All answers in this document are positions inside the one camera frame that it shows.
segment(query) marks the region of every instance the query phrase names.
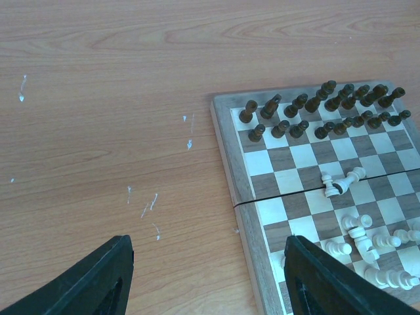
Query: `table surface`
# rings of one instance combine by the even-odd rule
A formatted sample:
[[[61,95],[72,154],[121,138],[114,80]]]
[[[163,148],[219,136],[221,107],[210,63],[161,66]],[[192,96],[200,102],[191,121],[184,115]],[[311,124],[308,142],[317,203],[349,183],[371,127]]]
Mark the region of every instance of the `table surface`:
[[[418,0],[3,1],[0,309],[129,234],[127,314],[256,314],[213,95],[389,79],[418,125],[419,21]]]

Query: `folding chessboard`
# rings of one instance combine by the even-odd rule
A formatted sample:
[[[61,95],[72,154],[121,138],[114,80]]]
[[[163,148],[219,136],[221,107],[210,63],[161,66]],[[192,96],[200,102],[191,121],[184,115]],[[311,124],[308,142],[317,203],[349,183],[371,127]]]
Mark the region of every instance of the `folding chessboard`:
[[[355,89],[368,84],[371,88],[388,81],[353,83]],[[337,84],[337,92],[344,84]],[[373,226],[367,236],[391,234],[396,229],[409,230],[420,221],[420,138],[412,119],[392,127],[384,122],[378,129],[367,125],[350,127],[344,135],[333,132],[325,139],[314,136],[316,128],[327,121],[338,122],[355,117],[366,110],[376,116],[385,110],[377,103],[369,108],[359,102],[351,110],[340,107],[328,112],[324,102],[311,114],[304,108],[294,118],[287,118],[284,109],[301,93],[309,98],[320,84],[313,87],[276,89],[218,95],[211,113],[222,160],[234,204],[241,240],[247,259],[251,283],[261,314],[292,313],[289,296],[280,268],[286,238],[304,235],[323,247],[326,241],[354,242],[341,228],[343,215],[369,214]],[[282,100],[273,118],[263,119],[259,110],[275,94]],[[250,123],[242,123],[239,114],[248,100],[255,100],[259,109]],[[391,115],[404,110],[401,99],[387,108]],[[286,132],[276,139],[271,129],[281,120],[293,126],[301,120],[309,122],[305,134],[295,139]],[[256,125],[266,127],[259,142],[251,142],[247,134]],[[355,166],[366,169],[367,177],[352,184],[342,196],[325,198],[321,171],[333,179],[344,177]],[[404,269],[420,276],[420,247],[409,242],[397,249],[380,249],[380,259],[373,265],[381,270]],[[343,264],[363,274],[368,267],[354,247],[352,254],[338,258]],[[410,305],[420,302],[420,287],[410,291],[383,288]]]

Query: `dark chess pawn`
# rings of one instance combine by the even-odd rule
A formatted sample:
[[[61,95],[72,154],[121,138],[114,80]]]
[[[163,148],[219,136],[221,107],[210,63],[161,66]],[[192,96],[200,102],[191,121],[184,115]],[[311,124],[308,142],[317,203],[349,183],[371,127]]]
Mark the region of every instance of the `dark chess pawn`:
[[[304,131],[309,127],[309,122],[302,120],[298,125],[290,129],[290,135],[293,138],[299,138],[303,135]]]
[[[353,125],[353,119],[351,117],[347,117],[343,120],[342,123],[338,123],[334,127],[334,133],[336,135],[343,135],[346,133],[347,128],[351,127]]]
[[[393,90],[391,95],[381,97],[378,100],[378,104],[383,108],[388,108],[389,106],[392,105],[392,102],[394,102],[396,98],[400,98],[404,96],[405,94],[406,92],[402,87],[397,87],[395,90]]]
[[[332,121],[328,121],[324,124],[324,126],[319,127],[315,130],[315,137],[318,139],[324,139],[328,135],[328,133],[333,130],[335,127],[335,124]]]
[[[401,121],[403,119],[407,119],[410,116],[411,116],[411,112],[409,110],[403,110],[398,115],[391,116],[388,119],[388,123],[389,123],[389,125],[395,127],[395,126],[398,126],[399,124],[401,124]]]
[[[262,124],[259,124],[248,133],[248,138],[252,142],[258,142],[263,137],[264,131],[265,131],[265,126]]]
[[[367,125],[372,129],[377,129],[381,126],[383,121],[388,120],[391,115],[388,112],[383,112],[378,117],[373,117],[367,121]]]
[[[249,123],[252,120],[252,113],[257,110],[258,104],[254,100],[249,100],[245,109],[239,114],[239,120],[243,123]]]
[[[282,138],[289,126],[290,123],[287,120],[283,120],[271,130],[271,135],[277,139]]]

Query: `dark wooden chess piece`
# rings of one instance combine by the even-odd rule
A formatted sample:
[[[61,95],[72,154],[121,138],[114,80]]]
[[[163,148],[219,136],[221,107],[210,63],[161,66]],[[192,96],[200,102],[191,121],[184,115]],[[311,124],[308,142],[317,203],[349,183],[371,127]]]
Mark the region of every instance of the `dark wooden chess piece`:
[[[274,112],[278,108],[278,103],[280,103],[280,100],[282,99],[282,96],[280,94],[274,95],[274,97],[269,100],[263,108],[261,108],[261,117],[264,119],[270,119],[273,117]]]
[[[316,91],[316,96],[312,97],[305,105],[304,108],[310,113],[316,112],[322,100],[326,100],[329,95],[334,92],[337,82],[330,80],[321,85],[321,89]]]
[[[334,112],[340,106],[340,103],[343,99],[347,98],[348,95],[352,94],[354,91],[353,84],[346,84],[340,91],[336,97],[330,98],[327,102],[325,102],[324,106],[325,109],[329,112]]]
[[[287,120],[283,120],[271,130],[271,135],[277,139],[282,138],[286,129],[289,128],[289,126],[290,123]]]
[[[378,117],[372,117],[367,121],[367,125],[372,129],[377,129],[381,126],[383,121],[388,120],[391,115],[388,112],[383,112]]]
[[[378,98],[381,98],[385,94],[388,93],[388,87],[378,84],[376,87],[372,89],[366,96],[363,96],[360,99],[360,104],[369,107],[371,106]]]
[[[245,109],[239,114],[239,120],[243,123],[249,123],[252,120],[252,113],[257,110],[258,104],[254,100],[249,100]]]
[[[315,130],[315,137],[318,139],[324,139],[328,135],[328,133],[333,130],[335,127],[335,124],[332,121],[328,121],[324,124],[323,127],[319,127]]]
[[[407,119],[410,116],[411,116],[411,112],[409,110],[403,110],[398,115],[391,116],[388,119],[388,123],[389,123],[389,125],[395,127],[395,126],[398,126],[399,124],[401,124],[401,121],[403,119]]]
[[[378,104],[383,108],[388,108],[389,106],[392,105],[392,102],[394,102],[396,98],[400,98],[404,96],[405,94],[406,92],[402,87],[397,87],[395,90],[393,90],[391,95],[381,97],[378,100]]]
[[[341,102],[341,106],[345,109],[345,110],[351,110],[356,101],[360,100],[363,96],[366,95],[367,92],[369,92],[370,86],[365,84],[362,85],[361,87],[359,87],[356,92],[353,93],[352,96],[345,98],[342,102]]]
[[[252,141],[252,142],[258,142],[261,140],[261,138],[263,137],[263,133],[265,131],[265,126],[263,124],[259,124],[257,125],[254,129],[252,129],[249,133],[248,133],[248,138]]]
[[[284,114],[286,117],[288,118],[293,118],[297,115],[297,111],[300,110],[301,108],[303,108],[303,106],[305,105],[305,103],[308,100],[308,95],[303,93],[300,94],[297,98],[295,98],[291,105],[289,105],[288,107],[285,108],[284,110]]]
[[[335,125],[333,131],[336,135],[343,135],[346,133],[347,128],[353,125],[353,119],[351,117],[347,117],[343,120],[342,123],[338,123]]]
[[[304,131],[309,127],[309,122],[302,120],[298,125],[290,129],[290,135],[293,138],[299,138],[303,135]]]

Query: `black plastic object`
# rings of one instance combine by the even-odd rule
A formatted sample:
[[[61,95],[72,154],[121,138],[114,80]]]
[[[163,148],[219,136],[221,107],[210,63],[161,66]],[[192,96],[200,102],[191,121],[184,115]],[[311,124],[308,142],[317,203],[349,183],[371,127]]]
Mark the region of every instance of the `black plastic object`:
[[[133,263],[130,236],[114,236],[0,315],[124,315]]]
[[[289,236],[285,280],[294,315],[419,315],[303,236]]]

